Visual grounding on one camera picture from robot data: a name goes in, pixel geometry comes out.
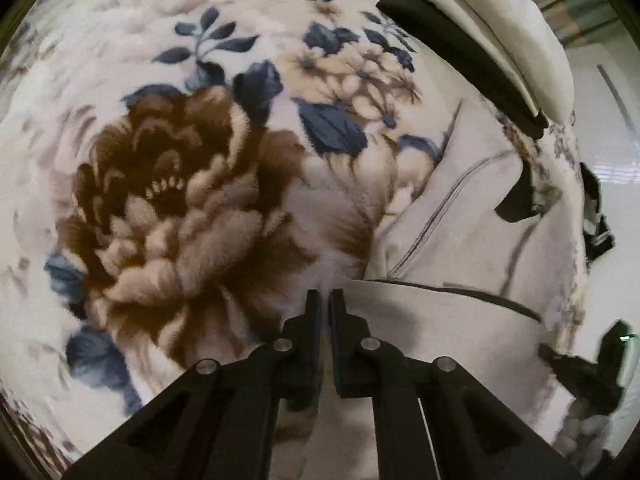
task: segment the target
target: white floor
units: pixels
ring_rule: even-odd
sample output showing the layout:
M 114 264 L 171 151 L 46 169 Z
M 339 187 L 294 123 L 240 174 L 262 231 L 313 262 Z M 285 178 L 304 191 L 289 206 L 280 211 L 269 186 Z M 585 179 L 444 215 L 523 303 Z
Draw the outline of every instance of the white floor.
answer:
M 616 247 L 593 264 L 587 316 L 575 345 L 576 354 L 594 360 L 600 337 L 616 320 L 626 320 L 640 333 L 640 52 L 625 34 L 569 54 L 582 159 L 601 181 L 602 211 L 616 237 Z M 547 440 L 553 440 L 571 400 L 559 388 L 538 428 Z M 607 445 L 613 453 L 639 419 L 640 368 L 613 416 Z

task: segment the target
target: bedspread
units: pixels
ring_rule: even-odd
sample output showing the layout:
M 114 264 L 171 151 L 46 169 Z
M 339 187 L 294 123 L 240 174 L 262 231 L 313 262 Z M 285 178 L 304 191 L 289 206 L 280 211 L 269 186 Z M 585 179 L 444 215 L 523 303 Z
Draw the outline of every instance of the bedspread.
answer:
M 187 367 L 243 358 L 362 277 L 455 108 L 377 0 L 39 0 L 2 58 L 0 386 L 47 472 Z M 541 210 L 570 127 L 504 130 Z M 575 279 L 554 328 L 571 346 Z

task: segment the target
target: zipper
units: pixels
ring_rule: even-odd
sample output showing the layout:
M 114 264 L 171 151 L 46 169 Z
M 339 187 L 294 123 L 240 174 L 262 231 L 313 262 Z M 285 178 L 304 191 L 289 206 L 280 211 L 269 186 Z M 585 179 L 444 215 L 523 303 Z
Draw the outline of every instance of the zipper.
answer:
M 389 283 L 390 285 L 412 286 L 415 288 L 423 288 L 424 290 L 432 290 L 433 292 L 446 292 L 447 294 L 457 294 L 458 296 L 467 296 L 468 298 L 476 298 L 476 300 L 484 301 L 485 303 L 491 303 L 494 305 L 507 308 L 512 312 L 516 312 L 517 314 L 521 314 L 522 316 L 529 317 L 530 319 L 540 324 L 543 324 L 542 316 L 540 316 L 540 314 L 538 314 L 537 312 L 534 312 L 530 308 L 527 308 L 526 306 L 520 303 L 516 303 L 515 301 L 507 300 L 507 298 L 502 298 L 501 296 L 496 296 L 495 294 L 484 292 L 482 290 L 473 290 L 471 288 L 457 288 L 453 286 L 422 285 L 421 283 L 398 282 L 396 280 L 367 280 L 367 281 L 377 282 L 377 283 Z
M 396 263 L 394 268 L 391 269 L 389 273 L 387 273 L 387 277 L 389 279 L 397 278 L 400 275 L 400 273 L 406 268 L 406 266 L 411 263 L 411 260 L 420 251 L 422 246 L 426 243 L 426 241 L 428 240 L 429 236 L 431 235 L 435 227 L 440 223 L 440 220 L 442 220 L 442 217 L 448 211 L 452 202 L 460 194 L 463 187 L 465 187 L 465 184 L 480 170 L 487 167 L 492 162 L 497 162 L 498 160 L 501 160 L 502 158 L 505 158 L 508 155 L 513 155 L 513 150 L 504 150 L 503 152 L 500 152 L 497 155 L 491 156 L 489 158 L 485 158 L 480 162 L 478 162 L 473 167 L 466 170 L 466 172 L 462 176 L 460 176 L 460 178 L 455 183 L 455 185 L 451 188 L 447 196 L 440 203 L 436 211 L 434 211 L 434 213 L 431 215 L 431 218 L 429 218 L 429 221 L 424 225 L 424 227 L 422 228 L 422 231 L 420 232 L 420 235 L 416 238 L 416 240 L 414 241 L 412 246 L 409 248 L 409 250 L 404 254 L 404 256 L 400 259 L 400 261 Z

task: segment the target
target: large brown flower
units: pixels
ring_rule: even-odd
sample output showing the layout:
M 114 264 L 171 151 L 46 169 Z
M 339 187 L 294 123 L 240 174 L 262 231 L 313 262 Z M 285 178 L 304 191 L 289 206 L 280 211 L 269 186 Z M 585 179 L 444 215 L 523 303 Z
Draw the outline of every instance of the large brown flower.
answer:
M 282 313 L 258 292 L 314 260 L 280 210 L 304 156 L 294 134 L 251 126 L 220 87 L 137 102 L 97 137 L 76 213 L 58 225 L 90 320 L 119 345 L 148 333 L 183 366 L 273 338 Z

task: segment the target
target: bolt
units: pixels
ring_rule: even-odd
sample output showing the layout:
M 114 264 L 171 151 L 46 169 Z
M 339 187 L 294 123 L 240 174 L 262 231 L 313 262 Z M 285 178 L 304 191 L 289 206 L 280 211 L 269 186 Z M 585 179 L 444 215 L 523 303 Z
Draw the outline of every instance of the bolt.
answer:
M 200 375 L 211 375 L 218 369 L 218 362 L 213 359 L 203 359 L 196 364 L 196 371 Z
M 288 352 L 293 348 L 293 343 L 291 339 L 276 339 L 276 341 L 273 342 L 273 347 L 276 352 Z
M 380 341 L 375 337 L 366 337 L 360 342 L 360 346 L 365 350 L 377 350 L 380 348 Z
M 440 357 L 436 364 L 443 372 L 452 372 L 456 369 L 456 362 L 451 357 Z

